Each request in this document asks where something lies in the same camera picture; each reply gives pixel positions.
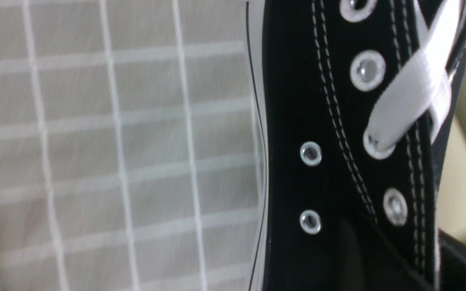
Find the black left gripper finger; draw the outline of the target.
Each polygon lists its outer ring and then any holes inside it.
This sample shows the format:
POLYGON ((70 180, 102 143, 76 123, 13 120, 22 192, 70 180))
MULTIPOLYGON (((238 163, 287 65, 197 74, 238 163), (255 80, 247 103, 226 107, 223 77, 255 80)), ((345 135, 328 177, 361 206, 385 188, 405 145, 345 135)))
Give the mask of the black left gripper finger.
POLYGON ((466 245, 438 229, 435 290, 466 291, 466 245))

